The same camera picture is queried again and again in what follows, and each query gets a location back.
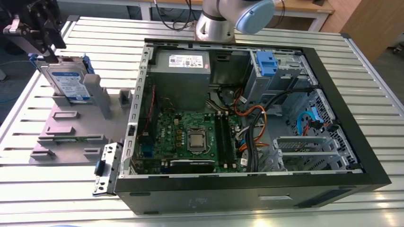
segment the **expansion slot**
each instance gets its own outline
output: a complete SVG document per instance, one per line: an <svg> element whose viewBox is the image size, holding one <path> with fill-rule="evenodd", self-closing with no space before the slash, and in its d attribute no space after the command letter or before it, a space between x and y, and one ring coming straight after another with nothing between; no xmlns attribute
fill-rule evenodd
<svg viewBox="0 0 404 227"><path fill-rule="evenodd" d="M223 143L225 148L225 162L228 168L235 167L235 154L233 154L233 146L232 146L232 137L231 137L231 129L228 125L228 117L221 117L221 133L223 133Z"/></svg>
<svg viewBox="0 0 404 227"><path fill-rule="evenodd" d="M225 164L225 151L224 151L224 138L221 132L221 115L215 116L215 133L216 133L216 145L217 145L217 154L219 154L219 165L224 166Z"/></svg>

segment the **black cable bundle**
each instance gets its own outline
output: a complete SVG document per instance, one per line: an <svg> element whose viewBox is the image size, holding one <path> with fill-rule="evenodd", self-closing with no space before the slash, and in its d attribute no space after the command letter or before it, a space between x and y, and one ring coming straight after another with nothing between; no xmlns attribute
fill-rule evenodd
<svg viewBox="0 0 404 227"><path fill-rule="evenodd" d="M309 88L295 88L287 91L283 91L277 93L267 102L264 106L264 110L268 111L268 109L272 107L272 105L276 103L276 101L283 97L287 96L295 92L312 92L316 88L309 87ZM247 149L248 149L248 172L257 172L259 171L259 152L257 152L257 147L255 146L255 141L253 141L253 128L255 125L259 122L259 119L261 117L261 114L257 114L249 124L249 128L245 133L245 143L247 143Z"/></svg>

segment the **chip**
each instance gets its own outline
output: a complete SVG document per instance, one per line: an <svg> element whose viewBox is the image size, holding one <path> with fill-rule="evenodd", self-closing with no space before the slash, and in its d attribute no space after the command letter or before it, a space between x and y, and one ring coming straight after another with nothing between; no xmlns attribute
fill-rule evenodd
<svg viewBox="0 0 404 227"><path fill-rule="evenodd" d="M204 136L203 135L189 135L189 146L192 148L203 148L204 145Z"/></svg>

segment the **metal frame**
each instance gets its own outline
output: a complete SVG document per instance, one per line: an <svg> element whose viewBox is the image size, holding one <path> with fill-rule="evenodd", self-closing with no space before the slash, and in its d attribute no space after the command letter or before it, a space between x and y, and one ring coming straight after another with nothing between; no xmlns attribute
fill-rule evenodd
<svg viewBox="0 0 404 227"><path fill-rule="evenodd" d="M123 5L123 6L137 6L140 7L141 18L143 20L152 20L152 7L155 4L147 1L136 1L136 0L60 0L63 2L72 2L72 3L95 3L95 4L107 4L107 5ZM159 1L159 7L161 8L175 8L175 9L188 9L188 5L179 4L179 3L165 3ZM201 5L192 5L193 10L201 10ZM329 13L319 12L319 13L309 13L309 12L295 12L295 11L285 11L285 17L303 17L303 18L312 18L313 22L311 23L308 31L319 32L325 20L328 18Z"/></svg>

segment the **slotted metal table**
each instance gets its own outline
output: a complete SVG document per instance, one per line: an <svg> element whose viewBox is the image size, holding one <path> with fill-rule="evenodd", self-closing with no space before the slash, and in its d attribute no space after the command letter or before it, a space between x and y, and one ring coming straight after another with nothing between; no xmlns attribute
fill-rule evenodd
<svg viewBox="0 0 404 227"><path fill-rule="evenodd" d="M57 52L87 53L112 94L135 87L144 38L193 40L193 30L171 31L152 21L81 17L67 22L63 37L68 48ZM53 90L36 72L0 128L0 225L404 225L404 108L352 40L332 33L277 29L256 35L236 31L236 40L317 50L392 184L315 209L136 216L117 197L92 197L92 165L28 165L53 106Z"/></svg>

